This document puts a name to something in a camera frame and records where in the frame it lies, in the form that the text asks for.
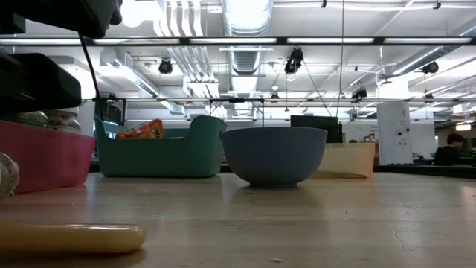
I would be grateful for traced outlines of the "glass jar white lid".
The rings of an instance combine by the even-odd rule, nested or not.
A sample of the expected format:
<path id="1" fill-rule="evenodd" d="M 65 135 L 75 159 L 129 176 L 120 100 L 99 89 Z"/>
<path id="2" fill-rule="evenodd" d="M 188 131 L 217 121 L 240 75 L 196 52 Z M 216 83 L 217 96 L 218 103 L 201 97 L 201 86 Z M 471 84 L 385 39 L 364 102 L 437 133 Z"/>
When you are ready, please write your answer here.
<path id="1" fill-rule="evenodd" d="M 77 120 L 79 108 L 46 110 L 48 117 L 48 127 L 54 130 L 61 130 L 69 133 L 80 134 L 81 125 Z"/>

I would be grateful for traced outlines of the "orange Maruchan ramen packet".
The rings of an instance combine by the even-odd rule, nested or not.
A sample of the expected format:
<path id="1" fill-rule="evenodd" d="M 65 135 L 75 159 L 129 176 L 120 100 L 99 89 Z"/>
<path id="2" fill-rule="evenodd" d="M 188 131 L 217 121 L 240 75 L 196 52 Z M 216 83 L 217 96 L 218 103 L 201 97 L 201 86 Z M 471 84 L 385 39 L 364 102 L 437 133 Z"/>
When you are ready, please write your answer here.
<path id="1" fill-rule="evenodd" d="M 156 139 L 164 137 L 164 128 L 162 120 L 154 119 L 136 124 L 120 131 L 116 135 L 116 139 L 137 139 L 147 138 Z"/>

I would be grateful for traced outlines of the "metal spoon yellow handle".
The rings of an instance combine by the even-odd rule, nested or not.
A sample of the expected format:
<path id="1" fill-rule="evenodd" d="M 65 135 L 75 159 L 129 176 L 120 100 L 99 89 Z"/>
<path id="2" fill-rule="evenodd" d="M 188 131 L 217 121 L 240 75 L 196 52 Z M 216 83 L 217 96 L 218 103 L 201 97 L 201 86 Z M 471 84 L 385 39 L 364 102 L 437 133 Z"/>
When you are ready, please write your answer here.
<path id="1" fill-rule="evenodd" d="M 145 231 L 134 225 L 0 222 L 0 252 L 123 254 L 139 250 L 145 240 Z"/>

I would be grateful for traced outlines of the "pink plastic tray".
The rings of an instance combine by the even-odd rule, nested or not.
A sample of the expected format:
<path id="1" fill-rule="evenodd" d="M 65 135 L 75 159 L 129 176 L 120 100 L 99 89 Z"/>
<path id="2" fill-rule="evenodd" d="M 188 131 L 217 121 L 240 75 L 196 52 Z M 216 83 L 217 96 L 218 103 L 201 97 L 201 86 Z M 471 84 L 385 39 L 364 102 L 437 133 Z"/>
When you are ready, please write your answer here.
<path id="1" fill-rule="evenodd" d="M 19 166 L 15 194 L 83 185 L 94 148 L 91 136 L 0 121 L 0 153 Z"/>

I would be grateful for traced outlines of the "small glass spice jar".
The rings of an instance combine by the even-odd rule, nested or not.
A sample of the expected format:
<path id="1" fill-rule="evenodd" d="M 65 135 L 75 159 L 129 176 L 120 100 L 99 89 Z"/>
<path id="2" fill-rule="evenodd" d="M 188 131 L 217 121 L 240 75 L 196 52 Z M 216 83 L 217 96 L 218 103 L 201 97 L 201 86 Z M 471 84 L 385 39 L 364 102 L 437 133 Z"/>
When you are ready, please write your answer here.
<path id="1" fill-rule="evenodd" d="M 19 184 L 19 167 L 5 153 L 0 153 L 0 200 L 13 194 Z"/>

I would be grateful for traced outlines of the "teal plastic bin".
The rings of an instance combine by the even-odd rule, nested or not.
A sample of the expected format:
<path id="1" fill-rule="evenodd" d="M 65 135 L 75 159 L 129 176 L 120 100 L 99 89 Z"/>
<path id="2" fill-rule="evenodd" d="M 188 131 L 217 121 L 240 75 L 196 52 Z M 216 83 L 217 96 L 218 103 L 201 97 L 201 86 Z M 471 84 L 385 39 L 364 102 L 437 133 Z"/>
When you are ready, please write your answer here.
<path id="1" fill-rule="evenodd" d="M 181 138 L 112 139 L 94 120 L 100 172 L 107 177 L 207 178 L 220 172 L 224 121 L 200 115 Z"/>

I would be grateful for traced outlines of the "blue bowl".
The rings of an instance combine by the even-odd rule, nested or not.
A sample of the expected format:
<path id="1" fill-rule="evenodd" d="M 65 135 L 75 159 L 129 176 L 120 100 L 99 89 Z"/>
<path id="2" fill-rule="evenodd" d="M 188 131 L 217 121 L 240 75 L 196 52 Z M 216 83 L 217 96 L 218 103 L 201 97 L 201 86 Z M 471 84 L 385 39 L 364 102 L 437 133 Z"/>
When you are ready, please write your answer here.
<path id="1" fill-rule="evenodd" d="M 254 127 L 220 134 L 230 169 L 255 188 L 294 188 L 319 168 L 327 131 Z"/>

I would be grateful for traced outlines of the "black desk monitor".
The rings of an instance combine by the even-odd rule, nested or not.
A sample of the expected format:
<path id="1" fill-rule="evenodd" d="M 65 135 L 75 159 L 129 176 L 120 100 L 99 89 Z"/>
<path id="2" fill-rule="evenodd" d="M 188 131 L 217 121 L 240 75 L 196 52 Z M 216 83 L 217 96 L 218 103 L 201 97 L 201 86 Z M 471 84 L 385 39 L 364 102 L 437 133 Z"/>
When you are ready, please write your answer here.
<path id="1" fill-rule="evenodd" d="M 292 115 L 292 127 L 312 127 L 327 131 L 327 143 L 343 143 L 342 124 L 336 117 L 314 115 Z"/>

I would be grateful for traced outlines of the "orange plastic tray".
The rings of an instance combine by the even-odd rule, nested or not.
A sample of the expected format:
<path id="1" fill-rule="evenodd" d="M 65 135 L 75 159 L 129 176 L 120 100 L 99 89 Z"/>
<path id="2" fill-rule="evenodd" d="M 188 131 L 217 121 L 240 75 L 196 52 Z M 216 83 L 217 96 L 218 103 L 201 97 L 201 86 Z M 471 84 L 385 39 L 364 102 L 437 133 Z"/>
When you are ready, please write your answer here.
<path id="1" fill-rule="evenodd" d="M 329 143 L 312 179 L 371 179 L 374 143 Z"/>

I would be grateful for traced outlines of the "white square column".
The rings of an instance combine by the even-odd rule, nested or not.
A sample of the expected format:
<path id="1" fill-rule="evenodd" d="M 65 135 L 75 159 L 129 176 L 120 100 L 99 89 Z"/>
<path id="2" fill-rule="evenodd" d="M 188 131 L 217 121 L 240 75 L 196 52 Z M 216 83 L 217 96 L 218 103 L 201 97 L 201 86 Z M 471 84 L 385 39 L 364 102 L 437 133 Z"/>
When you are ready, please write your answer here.
<path id="1" fill-rule="evenodd" d="M 377 106 L 379 164 L 413 163 L 411 121 L 407 102 L 385 102 Z"/>

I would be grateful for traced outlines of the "person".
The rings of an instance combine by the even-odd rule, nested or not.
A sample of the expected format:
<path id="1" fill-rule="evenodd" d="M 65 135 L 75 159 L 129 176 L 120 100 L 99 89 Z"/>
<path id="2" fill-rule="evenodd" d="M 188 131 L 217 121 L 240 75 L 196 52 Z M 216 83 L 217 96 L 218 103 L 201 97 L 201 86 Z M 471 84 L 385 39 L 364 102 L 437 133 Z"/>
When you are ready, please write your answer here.
<path id="1" fill-rule="evenodd" d="M 451 133 L 446 140 L 446 146 L 438 147 L 434 155 L 434 165 L 436 166 L 452 166 L 460 161 L 462 153 L 464 137 L 459 134 Z"/>

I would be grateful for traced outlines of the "silver ventilation duct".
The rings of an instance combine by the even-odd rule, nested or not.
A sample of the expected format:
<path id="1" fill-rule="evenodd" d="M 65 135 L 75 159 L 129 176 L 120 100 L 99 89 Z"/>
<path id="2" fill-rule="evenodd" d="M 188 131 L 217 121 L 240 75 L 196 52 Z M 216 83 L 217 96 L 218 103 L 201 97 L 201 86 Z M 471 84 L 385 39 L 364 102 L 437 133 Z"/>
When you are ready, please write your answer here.
<path id="1" fill-rule="evenodd" d="M 221 0 L 226 36 L 267 36 L 273 0 Z M 253 75 L 260 67 L 261 51 L 233 51 L 230 61 L 238 75 Z"/>
<path id="2" fill-rule="evenodd" d="M 476 37 L 476 17 L 451 32 L 451 34 L 453 36 L 461 37 Z M 391 74 L 393 76 L 405 75 L 409 72 L 422 68 L 428 65 L 429 63 L 432 63 L 435 60 L 456 51 L 461 47 L 462 45 L 444 45 L 434 48 L 430 47 L 422 49 L 421 51 L 415 53 L 409 58 L 396 64 L 391 69 Z"/>

